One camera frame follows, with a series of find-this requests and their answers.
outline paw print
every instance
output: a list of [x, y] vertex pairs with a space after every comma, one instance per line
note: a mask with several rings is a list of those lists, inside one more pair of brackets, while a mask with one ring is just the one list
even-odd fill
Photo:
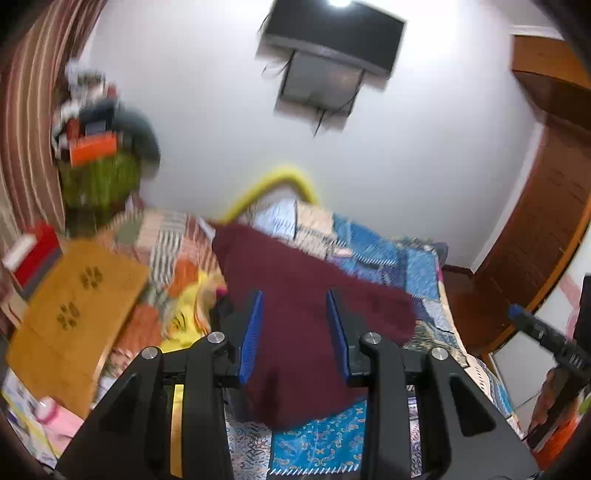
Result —
[[60, 310], [60, 313], [57, 314], [57, 322], [64, 330], [74, 328], [78, 324], [77, 321], [80, 318], [80, 310], [78, 310], [73, 302], [70, 302], [67, 306], [60, 306]]
[[96, 290], [97, 288], [99, 288], [99, 285], [102, 281], [103, 274], [100, 272], [98, 267], [86, 267], [84, 269], [84, 273], [80, 274], [80, 282], [86, 290], [88, 290], [91, 287]]

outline human hand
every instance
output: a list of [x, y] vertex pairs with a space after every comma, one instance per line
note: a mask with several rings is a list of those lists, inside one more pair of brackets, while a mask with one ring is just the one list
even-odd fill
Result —
[[[535, 403], [534, 412], [531, 416], [530, 426], [527, 432], [531, 432], [538, 425], [543, 425], [548, 420], [548, 411], [554, 405], [556, 397], [560, 393], [556, 391], [556, 368], [553, 368], [546, 375], [546, 380], [542, 385], [540, 396]], [[558, 418], [558, 426], [564, 426], [575, 414], [578, 407], [578, 399], [573, 400], [571, 404], [564, 408]]]

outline metal bolt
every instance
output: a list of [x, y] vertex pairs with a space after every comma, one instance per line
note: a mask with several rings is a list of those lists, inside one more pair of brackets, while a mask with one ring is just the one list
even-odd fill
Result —
[[222, 343], [226, 339], [226, 336], [222, 332], [212, 332], [207, 336], [209, 343]]
[[380, 343], [382, 341], [382, 336], [379, 333], [375, 332], [367, 332], [363, 339], [367, 343], [371, 343], [372, 345], [376, 345], [376, 343]]
[[142, 356], [146, 360], [152, 360], [156, 355], [158, 355], [158, 349], [155, 346], [148, 346], [142, 350]]
[[449, 356], [449, 354], [447, 353], [447, 350], [445, 350], [444, 348], [441, 348], [440, 346], [431, 350], [431, 355], [433, 355], [433, 357], [436, 358], [437, 360], [445, 360]]

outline dark red fabric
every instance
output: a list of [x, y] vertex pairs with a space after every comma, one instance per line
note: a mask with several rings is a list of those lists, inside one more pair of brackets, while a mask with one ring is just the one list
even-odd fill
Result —
[[220, 226], [213, 251], [236, 308], [263, 292], [261, 337], [246, 386], [254, 417], [271, 428], [301, 425], [350, 407], [362, 391], [336, 368], [326, 320], [326, 293], [340, 289], [368, 327], [402, 345], [413, 335], [412, 298], [404, 291], [352, 278], [335, 265], [250, 227]]

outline yellow hose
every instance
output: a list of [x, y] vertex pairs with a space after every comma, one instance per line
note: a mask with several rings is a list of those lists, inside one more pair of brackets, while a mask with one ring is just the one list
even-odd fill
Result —
[[231, 223], [243, 214], [247, 208], [254, 202], [266, 195], [275, 188], [289, 185], [299, 194], [300, 198], [312, 205], [318, 205], [316, 196], [310, 180], [297, 168], [280, 167], [260, 180], [255, 186], [250, 188], [235, 204], [230, 208], [220, 220], [221, 223]]

